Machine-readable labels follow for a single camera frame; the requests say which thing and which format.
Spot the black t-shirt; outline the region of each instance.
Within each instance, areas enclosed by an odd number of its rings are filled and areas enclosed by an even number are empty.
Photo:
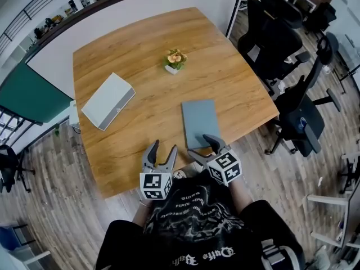
[[[254,202],[238,217],[229,189],[204,171],[195,178],[174,179],[168,198],[155,201],[144,229],[112,222],[96,269],[127,268],[124,261],[128,268],[264,269],[261,241],[266,239],[302,256],[295,236],[269,203]]]

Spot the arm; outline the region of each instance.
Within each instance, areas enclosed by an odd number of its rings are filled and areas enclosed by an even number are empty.
[[[152,211],[152,200],[141,200],[141,203],[139,205],[139,208],[137,209],[137,212],[134,216],[133,223],[136,225],[139,225],[140,227],[144,227],[147,217]]]
[[[241,177],[230,182],[229,190],[238,214],[253,202],[245,187],[244,180]]]

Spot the wooden floor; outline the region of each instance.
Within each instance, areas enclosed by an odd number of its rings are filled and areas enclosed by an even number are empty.
[[[234,44],[246,32],[247,23],[246,14],[239,12],[231,35]],[[314,57],[314,37],[300,32],[305,48]],[[313,61],[296,69],[285,79],[286,84],[294,84],[302,74],[307,75]],[[335,237],[343,211],[307,203],[306,195],[337,196],[340,155],[359,149],[356,142],[360,139],[360,99],[351,79],[345,80],[344,85],[347,94],[341,95],[341,86],[333,74],[322,73],[310,90],[310,97],[315,99],[331,88],[343,107],[338,113],[334,105],[319,106],[326,124],[319,154],[303,158],[299,153],[291,155],[281,145],[274,155],[264,155],[276,139],[274,129],[266,125],[231,145],[241,158],[244,180],[252,197],[271,203],[296,234],[308,259],[321,245],[309,236],[310,232],[316,230]],[[92,177],[80,135],[68,122],[59,131],[58,135],[49,133],[30,147],[24,165],[37,171],[36,176],[26,178],[32,193],[26,193],[17,183],[11,193],[0,194],[0,223],[28,223],[40,248],[52,253],[49,265],[55,262],[60,269],[92,269],[109,223],[114,219],[131,220],[139,195],[134,190],[104,200]],[[323,180],[318,187],[320,177]]]

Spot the gray folder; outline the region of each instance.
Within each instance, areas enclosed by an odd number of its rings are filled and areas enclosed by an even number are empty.
[[[220,137],[213,100],[182,102],[186,145],[188,149],[210,147],[203,134]]]

